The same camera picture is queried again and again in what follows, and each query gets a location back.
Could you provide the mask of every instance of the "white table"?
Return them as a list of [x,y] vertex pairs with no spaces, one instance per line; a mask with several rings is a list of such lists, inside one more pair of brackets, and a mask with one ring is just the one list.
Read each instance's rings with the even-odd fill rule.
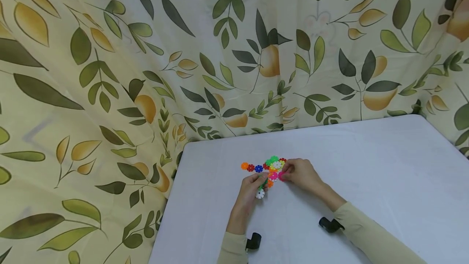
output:
[[[338,193],[429,264],[469,263],[469,161],[417,115],[255,134],[186,145],[149,264],[216,263],[242,162],[307,158]],[[332,214],[278,181],[252,215],[262,235],[250,264],[370,263]]]

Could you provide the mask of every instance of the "curtain fold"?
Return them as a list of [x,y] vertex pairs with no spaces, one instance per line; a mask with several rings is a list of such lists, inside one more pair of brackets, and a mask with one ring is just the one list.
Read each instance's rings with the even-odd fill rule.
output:
[[468,9],[0,0],[0,263],[148,263],[188,141],[419,113],[468,156]]

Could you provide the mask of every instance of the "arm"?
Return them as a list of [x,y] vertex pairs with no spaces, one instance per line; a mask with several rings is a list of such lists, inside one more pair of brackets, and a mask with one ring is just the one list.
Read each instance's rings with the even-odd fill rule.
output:
[[217,264],[247,264],[246,230],[254,208],[257,189],[265,182],[267,174],[253,174],[244,178],[238,198],[231,211]]
[[290,159],[285,163],[283,171],[286,172],[282,176],[283,180],[292,181],[317,196],[334,212],[334,217],[344,227],[345,236],[361,249],[373,264],[426,263],[404,243],[325,184],[309,160]]

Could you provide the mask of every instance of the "beige long-sleeve shirt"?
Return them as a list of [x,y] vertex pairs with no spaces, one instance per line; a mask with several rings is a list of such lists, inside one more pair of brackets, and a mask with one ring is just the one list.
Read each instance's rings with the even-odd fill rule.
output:
[[[334,218],[344,227],[345,236],[373,264],[426,264],[410,248],[396,239],[351,203],[342,205]],[[225,233],[217,264],[247,264],[246,236]]]

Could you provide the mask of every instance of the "leaf-patterned curtain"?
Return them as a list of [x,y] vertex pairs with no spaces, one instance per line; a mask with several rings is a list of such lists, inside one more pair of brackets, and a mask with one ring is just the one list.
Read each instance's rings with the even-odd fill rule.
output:
[[468,10],[0,0],[0,264],[148,263],[189,140],[419,113],[468,156]]

